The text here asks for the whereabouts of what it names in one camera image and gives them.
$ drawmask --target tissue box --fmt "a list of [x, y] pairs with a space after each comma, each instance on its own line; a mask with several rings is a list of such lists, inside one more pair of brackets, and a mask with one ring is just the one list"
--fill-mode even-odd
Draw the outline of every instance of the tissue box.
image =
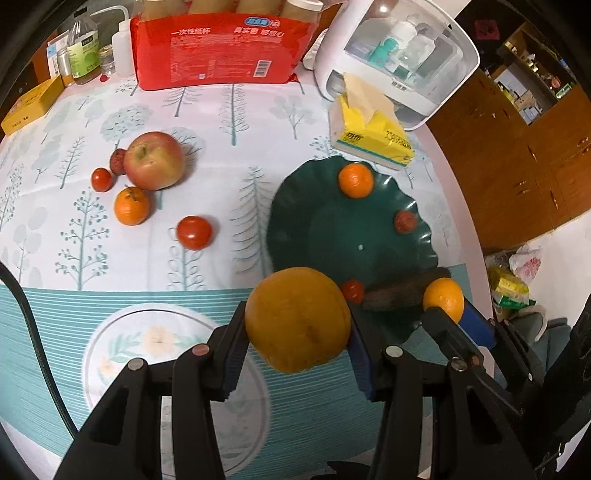
[[338, 150], [396, 170], [413, 159], [413, 148], [399, 125], [381, 111], [366, 124], [359, 110], [349, 107], [346, 94], [333, 103], [329, 122], [330, 142]]
[[11, 135], [47, 113], [64, 90], [61, 76], [53, 77], [22, 95], [0, 124]]

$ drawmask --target wooden cabinet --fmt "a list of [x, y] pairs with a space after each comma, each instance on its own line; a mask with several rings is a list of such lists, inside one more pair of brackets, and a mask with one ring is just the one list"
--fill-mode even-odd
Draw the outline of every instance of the wooden cabinet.
[[591, 102], [580, 86], [528, 126], [477, 70], [428, 126], [485, 252], [515, 247], [591, 208]]
[[591, 207], [591, 145], [553, 168], [554, 177], [575, 218]]
[[528, 144], [544, 164], [557, 164], [591, 144], [591, 102], [577, 85], [527, 127]]

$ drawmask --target white plastic bag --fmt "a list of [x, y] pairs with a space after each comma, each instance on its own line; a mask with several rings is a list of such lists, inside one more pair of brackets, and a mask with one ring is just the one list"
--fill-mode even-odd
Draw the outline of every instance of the white plastic bag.
[[531, 249], [527, 245], [520, 247], [509, 258], [509, 267], [517, 278], [526, 285], [531, 284], [542, 263], [542, 249]]

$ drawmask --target floor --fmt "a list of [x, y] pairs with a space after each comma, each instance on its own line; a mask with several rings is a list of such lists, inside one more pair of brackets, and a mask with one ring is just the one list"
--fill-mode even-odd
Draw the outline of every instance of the floor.
[[591, 294], [591, 211], [529, 245], [543, 249], [532, 298], [546, 307], [549, 319], [566, 317], [574, 325]]

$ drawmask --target screw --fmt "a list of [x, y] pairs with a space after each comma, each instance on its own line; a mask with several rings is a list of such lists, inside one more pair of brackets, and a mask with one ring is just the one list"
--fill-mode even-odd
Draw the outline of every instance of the screw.
[[391, 356], [393, 358], [401, 357], [404, 351], [396, 345], [390, 345], [386, 347], [386, 355]]
[[452, 358], [452, 361], [450, 363], [452, 365], [452, 368], [456, 372], [464, 372], [468, 368], [468, 366], [466, 365], [466, 362], [458, 356], [455, 356], [454, 358]]
[[127, 367], [134, 372], [143, 366], [144, 360], [142, 358], [132, 358], [129, 362], [127, 362]]
[[209, 346], [206, 343], [198, 343], [191, 351], [195, 356], [207, 355], [209, 353]]

